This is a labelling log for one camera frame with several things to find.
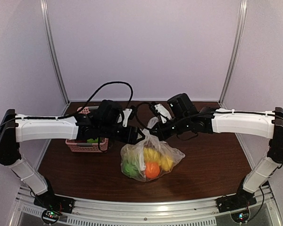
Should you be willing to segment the clear plastic bag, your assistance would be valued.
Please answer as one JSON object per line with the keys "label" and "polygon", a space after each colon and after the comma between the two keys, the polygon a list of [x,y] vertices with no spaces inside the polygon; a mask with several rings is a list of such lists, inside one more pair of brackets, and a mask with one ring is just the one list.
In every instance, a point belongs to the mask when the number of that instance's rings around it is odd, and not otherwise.
{"label": "clear plastic bag", "polygon": [[121,149],[121,171],[132,179],[148,182],[170,173],[185,154],[144,129],[145,139]]}

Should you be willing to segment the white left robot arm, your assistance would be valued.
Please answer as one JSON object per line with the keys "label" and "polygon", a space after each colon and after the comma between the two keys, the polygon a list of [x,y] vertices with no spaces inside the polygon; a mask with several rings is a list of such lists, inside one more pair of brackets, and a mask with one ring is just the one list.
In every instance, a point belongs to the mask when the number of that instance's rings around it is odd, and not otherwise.
{"label": "white left robot arm", "polygon": [[58,205],[49,183],[19,151],[24,141],[40,139],[88,140],[110,138],[125,144],[137,144],[145,138],[138,127],[130,126],[132,109],[104,100],[89,113],[82,109],[64,116],[26,116],[14,109],[6,111],[0,125],[0,164],[8,166],[48,209]]}

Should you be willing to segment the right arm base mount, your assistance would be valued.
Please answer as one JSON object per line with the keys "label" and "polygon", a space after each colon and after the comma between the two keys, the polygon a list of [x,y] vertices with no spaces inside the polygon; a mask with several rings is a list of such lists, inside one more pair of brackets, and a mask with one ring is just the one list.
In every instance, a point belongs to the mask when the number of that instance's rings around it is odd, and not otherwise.
{"label": "right arm base mount", "polygon": [[219,213],[230,212],[232,220],[239,224],[248,222],[250,219],[250,206],[256,203],[255,197],[246,198],[237,194],[224,195],[216,199]]}

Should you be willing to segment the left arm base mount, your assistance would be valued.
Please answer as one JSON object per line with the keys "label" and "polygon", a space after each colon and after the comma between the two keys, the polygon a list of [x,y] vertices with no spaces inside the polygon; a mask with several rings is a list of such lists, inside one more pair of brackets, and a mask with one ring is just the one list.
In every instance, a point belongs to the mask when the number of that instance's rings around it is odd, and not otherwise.
{"label": "left arm base mount", "polygon": [[62,218],[64,213],[72,213],[75,200],[58,195],[55,195],[53,200],[36,196],[33,203],[45,209],[41,213],[41,220],[47,225],[53,225]]}

